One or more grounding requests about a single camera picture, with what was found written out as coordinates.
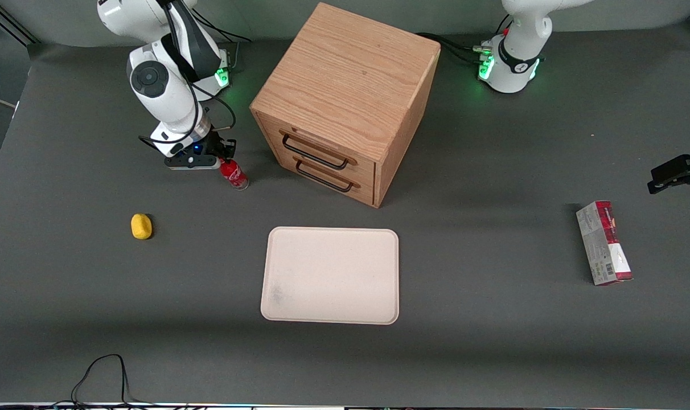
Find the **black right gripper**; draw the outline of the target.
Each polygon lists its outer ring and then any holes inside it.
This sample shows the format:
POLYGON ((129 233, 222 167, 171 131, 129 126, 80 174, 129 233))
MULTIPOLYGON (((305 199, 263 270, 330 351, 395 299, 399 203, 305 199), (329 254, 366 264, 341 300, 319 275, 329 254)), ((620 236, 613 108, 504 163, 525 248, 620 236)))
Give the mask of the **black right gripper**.
POLYGON ((233 161, 237 141, 221 138, 219 132, 209 132, 206 137, 186 148, 186 155, 212 155, 220 161, 233 161))

